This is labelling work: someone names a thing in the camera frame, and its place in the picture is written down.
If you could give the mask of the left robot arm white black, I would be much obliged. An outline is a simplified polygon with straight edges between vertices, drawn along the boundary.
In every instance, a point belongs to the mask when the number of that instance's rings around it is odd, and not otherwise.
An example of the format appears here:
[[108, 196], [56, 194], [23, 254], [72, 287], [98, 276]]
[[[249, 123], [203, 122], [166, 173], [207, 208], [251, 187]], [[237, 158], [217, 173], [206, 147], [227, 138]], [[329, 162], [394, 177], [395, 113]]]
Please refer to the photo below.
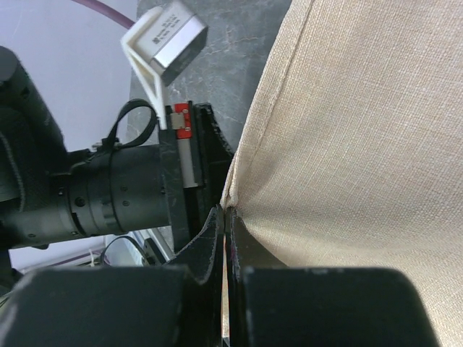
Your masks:
[[155, 111], [134, 140], [116, 128], [95, 150], [69, 152], [19, 58], [1, 49], [1, 248], [35, 247], [170, 226], [181, 249], [220, 200], [233, 152], [207, 103]]

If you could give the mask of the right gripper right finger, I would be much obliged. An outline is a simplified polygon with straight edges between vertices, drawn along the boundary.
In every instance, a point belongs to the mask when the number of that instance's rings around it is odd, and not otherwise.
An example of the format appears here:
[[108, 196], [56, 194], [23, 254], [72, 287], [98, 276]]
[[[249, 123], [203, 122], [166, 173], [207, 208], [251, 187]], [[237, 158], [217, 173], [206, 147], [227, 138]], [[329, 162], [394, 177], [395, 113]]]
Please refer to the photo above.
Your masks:
[[232, 207], [226, 209], [226, 266], [231, 344], [277, 346], [287, 268], [247, 230]]

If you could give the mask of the beige cloth napkin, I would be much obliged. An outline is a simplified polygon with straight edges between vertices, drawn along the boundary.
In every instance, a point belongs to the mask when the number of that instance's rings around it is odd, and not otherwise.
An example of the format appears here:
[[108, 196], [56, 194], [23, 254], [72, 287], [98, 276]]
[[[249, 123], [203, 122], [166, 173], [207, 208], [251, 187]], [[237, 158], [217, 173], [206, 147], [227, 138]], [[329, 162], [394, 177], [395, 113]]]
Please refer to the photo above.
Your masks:
[[293, 1], [221, 199], [288, 265], [382, 266], [462, 344], [462, 3]]

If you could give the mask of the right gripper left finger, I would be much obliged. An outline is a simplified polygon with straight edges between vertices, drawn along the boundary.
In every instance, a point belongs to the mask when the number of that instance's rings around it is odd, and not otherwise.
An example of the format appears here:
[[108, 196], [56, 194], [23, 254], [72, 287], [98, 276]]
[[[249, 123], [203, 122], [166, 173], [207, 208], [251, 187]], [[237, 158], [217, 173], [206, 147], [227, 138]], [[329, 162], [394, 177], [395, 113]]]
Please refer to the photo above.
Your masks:
[[168, 263], [174, 346], [221, 346], [224, 212], [211, 209], [197, 236]]

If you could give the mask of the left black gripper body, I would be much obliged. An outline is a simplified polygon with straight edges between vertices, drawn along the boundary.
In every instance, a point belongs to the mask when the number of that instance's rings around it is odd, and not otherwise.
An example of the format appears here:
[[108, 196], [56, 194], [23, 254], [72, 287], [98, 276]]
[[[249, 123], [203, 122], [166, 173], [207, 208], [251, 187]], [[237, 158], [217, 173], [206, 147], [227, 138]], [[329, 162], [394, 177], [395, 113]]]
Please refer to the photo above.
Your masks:
[[112, 150], [81, 150], [53, 175], [46, 214], [49, 243], [170, 226], [175, 249], [202, 228], [224, 187], [232, 150], [211, 105], [184, 103], [191, 135], [168, 129], [156, 145], [145, 134]]

